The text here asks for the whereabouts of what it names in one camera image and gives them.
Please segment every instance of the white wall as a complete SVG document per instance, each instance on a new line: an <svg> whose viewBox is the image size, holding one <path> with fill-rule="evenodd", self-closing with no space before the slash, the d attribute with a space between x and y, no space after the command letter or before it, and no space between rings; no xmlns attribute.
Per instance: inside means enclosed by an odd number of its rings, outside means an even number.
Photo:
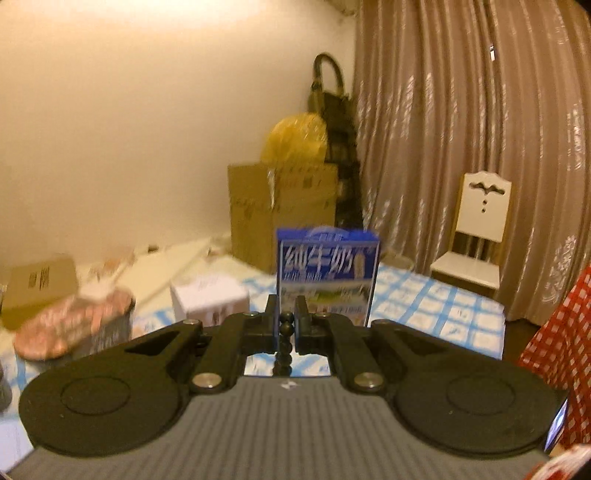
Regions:
<svg viewBox="0 0 591 480"><path fill-rule="evenodd" d="M226 166L306 109L317 53L350 89L354 22L322 0L1 1L0 265L227 231Z"/></svg>

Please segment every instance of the white chair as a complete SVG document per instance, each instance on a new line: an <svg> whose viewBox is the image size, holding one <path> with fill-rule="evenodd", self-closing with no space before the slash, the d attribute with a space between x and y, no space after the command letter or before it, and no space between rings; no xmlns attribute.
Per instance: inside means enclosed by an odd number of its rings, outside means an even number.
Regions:
<svg viewBox="0 0 591 480"><path fill-rule="evenodd" d="M500 286L498 247L505 233L510 197L511 182L496 173L466 173L449 251L431 264L431 276L481 294L483 290L497 291ZM462 252L453 251L457 233L467 235L460 247Z"/></svg>

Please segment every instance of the blue checkered sheet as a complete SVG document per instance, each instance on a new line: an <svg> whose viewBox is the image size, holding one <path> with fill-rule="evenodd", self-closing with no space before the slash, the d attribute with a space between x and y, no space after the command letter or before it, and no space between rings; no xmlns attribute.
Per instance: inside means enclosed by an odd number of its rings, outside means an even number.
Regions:
<svg viewBox="0 0 591 480"><path fill-rule="evenodd" d="M260 275L243 282L251 308L263 311L277 279ZM476 352L500 359L505 340L505 315L500 303L423 275L380 265L369 322L389 319ZM330 375L327 359L319 355L293 357L292 376ZM252 355L245 374L271 376L274 356Z"/></svg>
<svg viewBox="0 0 591 480"><path fill-rule="evenodd" d="M259 275L243 283L251 296L251 309L265 309L267 296L275 293L276 278ZM432 278L392 267L380 266L369 321L390 319L422 332L501 358L505 336L503 307L490 299L451 287ZM174 323L172 308L157 310L134 318L133 337L153 332ZM0 361L12 387L10 408L1 419L14 418L20 392L39 373L37 365L19 359L12 348L13 335L0 330ZM328 362L320 355L292 353L292 376L330 375ZM252 355L246 362L246 375L272 374L274 356Z"/></svg>

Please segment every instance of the beige curtain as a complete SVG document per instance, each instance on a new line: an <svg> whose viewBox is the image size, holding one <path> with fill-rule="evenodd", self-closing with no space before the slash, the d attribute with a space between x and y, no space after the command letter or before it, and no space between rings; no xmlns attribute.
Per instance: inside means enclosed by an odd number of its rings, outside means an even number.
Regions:
<svg viewBox="0 0 591 480"><path fill-rule="evenodd" d="M365 220L417 271L460 177L513 182L498 300L544 323L591 260L591 24L574 0L363 0L354 96Z"/></svg>

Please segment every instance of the blue milk carton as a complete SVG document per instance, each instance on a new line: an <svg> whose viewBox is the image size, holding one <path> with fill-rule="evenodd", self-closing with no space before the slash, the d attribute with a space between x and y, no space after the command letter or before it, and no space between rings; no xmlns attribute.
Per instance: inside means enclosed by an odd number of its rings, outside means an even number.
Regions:
<svg viewBox="0 0 591 480"><path fill-rule="evenodd" d="M378 273L379 239L332 227L277 230L277 294L281 311L306 297L311 313L340 313L366 326Z"/></svg>

